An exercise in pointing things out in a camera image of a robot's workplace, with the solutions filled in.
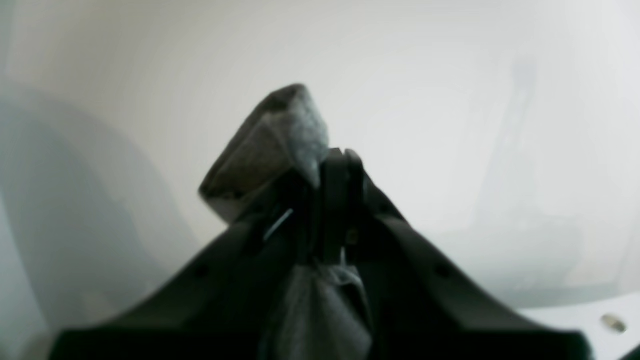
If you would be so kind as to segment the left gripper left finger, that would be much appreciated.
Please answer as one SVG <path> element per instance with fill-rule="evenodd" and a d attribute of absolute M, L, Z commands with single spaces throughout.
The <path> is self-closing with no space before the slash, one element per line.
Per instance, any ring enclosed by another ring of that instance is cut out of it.
<path fill-rule="evenodd" d="M 306 253 L 310 186 L 270 182 L 153 296 L 99 326 L 67 330 L 52 360 L 260 360 L 282 289 Z"/>

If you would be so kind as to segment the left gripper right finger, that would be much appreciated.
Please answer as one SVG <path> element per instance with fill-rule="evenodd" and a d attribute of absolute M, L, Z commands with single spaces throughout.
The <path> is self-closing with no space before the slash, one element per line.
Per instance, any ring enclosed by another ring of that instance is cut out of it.
<path fill-rule="evenodd" d="M 590 360 L 582 333 L 517 314 L 420 235 L 353 150 L 321 166 L 320 258 L 359 273 L 373 360 Z"/>

